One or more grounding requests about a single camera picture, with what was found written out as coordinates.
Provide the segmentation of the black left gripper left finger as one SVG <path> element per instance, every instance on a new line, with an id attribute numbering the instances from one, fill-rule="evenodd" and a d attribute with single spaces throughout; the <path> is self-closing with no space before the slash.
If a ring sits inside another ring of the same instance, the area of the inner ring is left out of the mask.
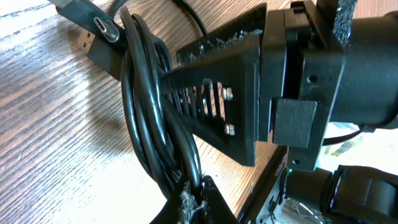
<path id="1" fill-rule="evenodd" d="M 174 192 L 150 224 L 190 224 L 199 211 L 190 183 L 178 183 Z"/>

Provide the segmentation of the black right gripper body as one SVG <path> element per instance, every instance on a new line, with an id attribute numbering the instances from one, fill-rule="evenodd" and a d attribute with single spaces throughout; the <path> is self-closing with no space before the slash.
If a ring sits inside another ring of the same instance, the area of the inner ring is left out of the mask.
<path id="1" fill-rule="evenodd" d="M 268 11 L 261 40 L 259 140 L 312 172 L 345 68 L 344 48 L 312 1 Z"/>

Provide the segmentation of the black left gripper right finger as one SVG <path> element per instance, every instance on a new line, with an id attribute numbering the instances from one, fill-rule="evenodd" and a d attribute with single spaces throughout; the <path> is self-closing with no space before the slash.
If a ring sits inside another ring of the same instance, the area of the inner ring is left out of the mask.
<path id="1" fill-rule="evenodd" d="M 206 205 L 204 211 L 201 213 L 200 223 L 239 223 L 216 186 L 215 181 L 209 175 L 204 176 L 202 181 L 201 197 L 202 200 L 205 201 Z"/>

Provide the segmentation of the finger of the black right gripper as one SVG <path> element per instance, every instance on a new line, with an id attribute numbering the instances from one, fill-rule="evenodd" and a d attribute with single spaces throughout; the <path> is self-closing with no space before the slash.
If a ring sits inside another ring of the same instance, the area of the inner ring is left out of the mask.
<path id="1" fill-rule="evenodd" d="M 266 23 L 267 4 L 262 3 L 183 46 L 176 52 L 178 64 L 191 63 L 212 51 L 225 48 L 245 35 L 262 35 Z"/>
<path id="2" fill-rule="evenodd" d="M 196 106 L 196 114 L 182 115 L 191 132 L 243 166 L 256 163 L 259 111 L 259 35 L 247 35 L 226 48 L 167 73 L 160 79 L 164 93 L 207 88 L 221 84 L 232 98 L 216 104 L 206 91 L 210 106 Z"/>

